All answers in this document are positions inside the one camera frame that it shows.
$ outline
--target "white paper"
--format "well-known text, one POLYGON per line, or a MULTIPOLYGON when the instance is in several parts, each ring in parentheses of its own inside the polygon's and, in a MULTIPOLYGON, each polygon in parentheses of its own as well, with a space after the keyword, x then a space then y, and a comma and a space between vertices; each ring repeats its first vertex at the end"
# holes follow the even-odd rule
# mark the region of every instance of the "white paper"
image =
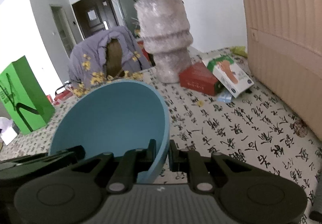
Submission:
POLYGON ((9 143, 12 142, 12 140, 15 137, 17 137, 17 135, 18 135, 17 132, 15 132, 15 130, 12 127, 10 127, 6 129, 5 132, 1 133, 1 139, 6 145, 9 145, 9 143))
POLYGON ((96 20, 97 19, 94 10, 91 10, 91 11, 87 12, 87 14, 88 14, 88 18, 90 18, 90 20, 96 20))
POLYGON ((17 137, 17 132, 12 128, 12 120, 9 120, 4 117, 0 117, 0 129, 1 131, 1 139, 3 142, 8 145, 12 140, 17 137))
POLYGON ((5 117, 0 117, 0 129, 2 130, 2 132, 4 132, 10 126, 11 126, 10 119, 7 119, 5 117))

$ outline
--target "red box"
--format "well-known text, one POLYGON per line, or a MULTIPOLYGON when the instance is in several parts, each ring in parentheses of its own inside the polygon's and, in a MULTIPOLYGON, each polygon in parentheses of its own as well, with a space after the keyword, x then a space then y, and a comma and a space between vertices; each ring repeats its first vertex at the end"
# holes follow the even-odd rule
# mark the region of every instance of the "red box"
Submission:
POLYGON ((139 46, 140 46, 140 48, 142 50, 143 55, 147 58, 148 61, 150 61, 149 55, 148 55, 148 53, 144 49, 144 43, 143 43, 143 41, 138 41, 137 43, 139 44, 139 46))
POLYGON ((215 96, 223 88, 220 81, 202 62, 198 62, 179 74, 180 86, 215 96))

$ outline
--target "door handle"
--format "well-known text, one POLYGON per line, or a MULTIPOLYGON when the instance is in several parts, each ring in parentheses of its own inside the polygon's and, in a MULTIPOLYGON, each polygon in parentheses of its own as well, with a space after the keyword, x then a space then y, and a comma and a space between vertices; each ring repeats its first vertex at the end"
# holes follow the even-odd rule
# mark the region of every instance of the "door handle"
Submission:
POLYGON ((104 23, 105 29, 108 30, 107 22, 103 21, 103 23, 104 23))

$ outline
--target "blue bowl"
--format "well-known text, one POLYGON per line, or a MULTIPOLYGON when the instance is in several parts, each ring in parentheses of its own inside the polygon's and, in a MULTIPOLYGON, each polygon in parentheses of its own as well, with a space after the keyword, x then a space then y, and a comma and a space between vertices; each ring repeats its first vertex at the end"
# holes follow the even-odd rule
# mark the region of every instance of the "blue bowl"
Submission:
POLYGON ((81 98, 65 115, 55 132, 49 154, 77 145, 85 159, 104 152, 123 156, 131 149, 157 142, 157 157, 137 181, 152 183, 160 174, 169 148, 169 113, 162 96, 150 85, 121 80, 81 98))

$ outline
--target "table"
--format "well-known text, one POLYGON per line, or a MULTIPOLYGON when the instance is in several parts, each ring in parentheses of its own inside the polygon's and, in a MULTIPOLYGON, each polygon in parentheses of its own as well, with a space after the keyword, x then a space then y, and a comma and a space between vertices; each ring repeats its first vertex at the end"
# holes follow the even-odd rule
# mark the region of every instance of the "table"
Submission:
MULTIPOLYGON (((233 58, 251 76, 247 60, 235 55, 233 58)), ((199 58, 195 56, 192 60, 196 62, 199 58)), ((251 93, 243 93, 226 104, 179 84, 159 82, 155 68, 143 71, 143 81, 165 99, 170 113, 170 138, 178 148, 197 150, 202 156, 222 152, 296 182, 308 197, 301 223, 315 223, 308 215, 322 172, 321 142, 279 97, 254 77, 253 80, 251 93)), ((46 152, 57 125, 77 101, 73 96, 59 105, 46 127, 25 136, 19 134, 3 147, 0 160, 46 152)), ((168 162, 155 181, 184 182, 186 174, 170 172, 168 162)))

